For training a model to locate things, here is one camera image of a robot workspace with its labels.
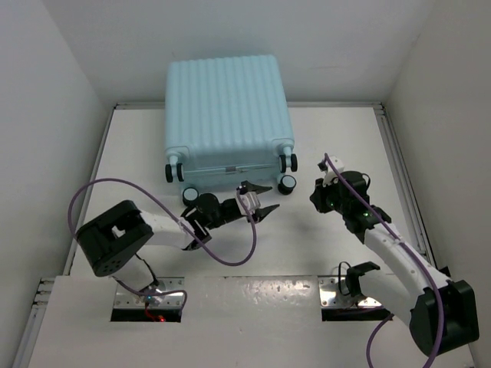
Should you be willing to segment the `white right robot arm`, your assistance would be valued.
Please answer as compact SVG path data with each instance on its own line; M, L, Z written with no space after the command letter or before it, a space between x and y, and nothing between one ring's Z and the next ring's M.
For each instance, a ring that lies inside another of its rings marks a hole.
M371 297L409 328L419 350L431 357L479 339L476 298L464 280L453 281L428 263L401 236L390 216L370 203L363 173L319 178L310 196L320 213L337 212L346 229L386 266L373 261L350 266L338 289L352 300Z

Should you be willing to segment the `light blue suitcase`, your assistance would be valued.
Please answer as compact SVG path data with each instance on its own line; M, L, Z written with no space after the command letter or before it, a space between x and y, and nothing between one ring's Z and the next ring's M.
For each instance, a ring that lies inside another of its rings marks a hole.
M277 58L271 54L174 61L167 69L167 182L185 205L210 189L275 180L289 195L298 170Z

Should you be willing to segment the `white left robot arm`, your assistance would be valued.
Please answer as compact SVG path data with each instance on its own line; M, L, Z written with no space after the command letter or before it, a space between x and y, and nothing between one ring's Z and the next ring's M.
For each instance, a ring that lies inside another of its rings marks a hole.
M183 192L186 208L181 215L174 215L155 196L151 200L163 210L161 215L123 200L71 231L95 276L111 277L122 288L144 299L161 297L167 292L158 286L154 271L138 255L152 237L161 245L182 251L202 249L220 264L238 267L239 262L225 261L210 251L206 245L211 239L210 231L240 219L246 219L255 228L277 208L261 205L259 195L268 191L268 186L244 181L233 198L219 201L212 193L200 194L188 188Z

